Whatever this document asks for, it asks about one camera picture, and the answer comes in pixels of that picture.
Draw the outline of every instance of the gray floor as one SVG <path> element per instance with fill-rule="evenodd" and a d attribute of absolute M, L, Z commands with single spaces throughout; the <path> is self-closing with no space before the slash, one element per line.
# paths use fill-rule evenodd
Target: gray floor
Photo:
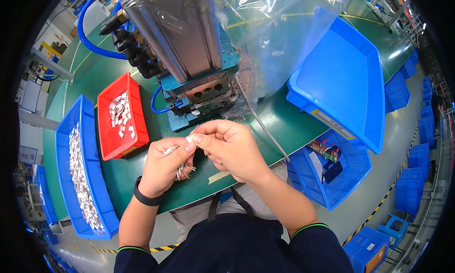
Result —
<path fill-rule="evenodd" d="M 411 93 L 409 105 L 386 116 L 383 150 L 379 155 L 369 153 L 373 167 L 357 189 L 331 212 L 314 203 L 319 220 L 330 226 L 340 243 L 344 242 L 370 216 L 400 171 L 417 126 L 423 77 L 424 75 L 418 69 L 416 75 L 407 79 L 406 83 Z M 414 144 L 419 144 L 418 134 Z M 393 212 L 394 207 L 395 190 L 390 193 L 367 226 L 377 228 L 379 224 L 385 224 L 388 221 L 388 213 Z M 91 240 L 90 245 L 87 239 L 77 237 L 72 226 L 64 228 L 64 231 L 63 235 L 58 235 L 60 245 L 52 246 L 52 249 L 66 262 L 81 273 L 113 271 L 116 254 L 97 252 L 93 248 L 117 249 L 118 235 L 110 241 Z M 161 214 L 156 218 L 155 232 L 150 246 L 161 247 L 173 244 L 177 236 L 178 230 L 171 216 L 168 213 Z M 283 235 L 283 239 L 289 241 L 287 235 Z M 152 253 L 152 255 L 160 262 L 170 253 L 171 250 L 167 250 Z"/>

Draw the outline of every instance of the hand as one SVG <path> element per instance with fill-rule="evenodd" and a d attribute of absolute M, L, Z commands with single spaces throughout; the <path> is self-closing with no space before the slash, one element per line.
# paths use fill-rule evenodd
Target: hand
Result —
<path fill-rule="evenodd" d="M 229 120 L 209 121 L 187 140 L 203 149 L 217 169 L 229 171 L 238 182 L 248 183 L 270 171 L 245 125 Z"/>
<path fill-rule="evenodd" d="M 173 146 L 179 148 L 165 156 L 163 151 Z M 195 150 L 196 145 L 188 143 L 185 138 L 181 137 L 170 137 L 151 143 L 142 179 L 138 186 L 139 191 L 149 198 L 160 196 L 177 179 L 177 169 L 183 162 L 190 166 L 193 165 Z M 191 169 L 184 167 L 183 172 L 189 174 Z M 186 176 L 182 174 L 180 180 L 185 178 Z"/>

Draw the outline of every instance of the green trim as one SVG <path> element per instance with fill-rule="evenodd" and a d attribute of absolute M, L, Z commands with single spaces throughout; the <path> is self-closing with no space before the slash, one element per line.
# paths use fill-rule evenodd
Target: green trim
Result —
<path fill-rule="evenodd" d="M 314 227 L 314 226 L 323 226 L 323 227 L 326 227 L 326 228 L 330 229 L 326 224 L 323 224 L 323 223 L 314 223 L 314 224 L 312 224 L 312 225 L 307 225 L 307 226 L 301 228 L 300 230 L 296 231 L 295 234 L 292 235 L 292 237 L 291 237 L 290 240 L 292 240 L 292 239 L 294 238 L 294 236 L 295 236 L 296 234 L 298 234 L 299 232 L 301 232 L 302 230 L 304 230 L 304 229 L 306 229 L 306 228 Z"/>
<path fill-rule="evenodd" d="M 135 247 L 135 246 L 124 246 L 124 247 L 120 247 L 120 248 L 118 249 L 117 253 L 119 253 L 122 249 L 127 249 L 127 248 L 128 248 L 128 249 L 139 249 L 139 250 L 141 250 L 141 251 L 143 251 L 143 252 L 146 252 L 146 253 L 148 253 L 148 254 L 151 254 L 150 252 L 146 251 L 144 248 Z"/>

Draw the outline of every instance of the green workbench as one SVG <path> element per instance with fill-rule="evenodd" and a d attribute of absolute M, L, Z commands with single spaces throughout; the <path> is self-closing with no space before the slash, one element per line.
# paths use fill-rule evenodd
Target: green workbench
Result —
<path fill-rule="evenodd" d="M 386 82 L 406 61 L 414 47 L 405 36 L 397 32 L 390 34 L 384 25 L 377 23 L 376 17 L 366 7 L 364 0 L 353 0 L 347 9 L 347 13 L 349 16 L 344 16 L 343 18 L 348 20 L 351 25 L 356 27 L 378 48 L 383 63 L 384 82 Z M 89 40 L 94 44 L 100 43 L 100 48 L 114 51 L 110 37 L 105 40 L 105 36 L 98 36 L 97 31 L 98 29 L 95 29 L 90 33 L 88 36 Z M 59 65 L 68 70 L 70 69 L 77 44 L 78 39 L 72 41 L 59 60 Z M 131 73 L 136 71 L 136 68 L 131 67 L 125 60 L 106 58 L 94 53 L 87 57 L 88 54 L 88 49 L 81 44 L 74 57 L 74 64 L 71 69 L 71 71 L 77 69 L 75 78 L 73 84 L 68 85 L 66 93 L 65 83 L 53 82 L 51 84 L 46 118 L 60 121 L 62 119 L 63 102 L 65 101 L 64 110 L 66 112 L 80 94 L 84 94 L 96 104 L 98 94 L 106 86 L 127 71 Z M 134 75 L 133 78 L 141 86 L 142 108 L 150 141 L 170 136 L 187 136 L 192 128 L 173 133 L 169 128 L 167 115 L 154 114 L 151 111 L 150 101 L 153 92 L 157 88 L 156 78 L 146 80 L 139 73 Z M 285 98 L 286 94 L 287 87 L 284 85 L 273 96 L 258 105 L 257 113 L 287 154 L 291 154 L 320 136 L 328 128 L 317 119 L 307 113 L 300 112 L 299 108 L 288 103 Z M 155 105 L 157 108 L 162 109 L 165 107 L 166 102 L 158 97 Z M 254 117 L 247 116 L 247 120 L 244 123 L 251 128 L 256 143 L 269 165 L 283 159 L 283 155 L 260 128 Z M 57 218 L 61 220 L 67 217 L 68 214 L 63 203 L 56 172 L 54 131 L 44 130 L 43 146 L 49 192 Z M 135 179 L 142 174 L 147 154 L 146 150 L 147 146 L 133 151 L 125 158 L 101 162 L 107 190 L 118 217 L 122 216 L 132 197 Z M 210 177 L 220 174 L 201 151 L 196 152 L 194 163 L 197 170 L 192 174 L 192 178 L 174 183 L 173 187 L 168 191 L 166 200 L 161 205 L 159 212 L 162 213 L 187 205 L 236 183 L 230 175 L 227 175 L 214 183 L 208 184 Z"/>

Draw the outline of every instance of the navy blue shirt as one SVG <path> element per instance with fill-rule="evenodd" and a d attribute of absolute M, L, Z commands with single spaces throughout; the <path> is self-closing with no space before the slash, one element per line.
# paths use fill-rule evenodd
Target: navy blue shirt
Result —
<path fill-rule="evenodd" d="M 160 264 L 143 249 L 124 247 L 114 273 L 353 272 L 335 234 L 324 224 L 298 231 L 289 244 L 279 221 L 221 214 L 193 226 Z"/>

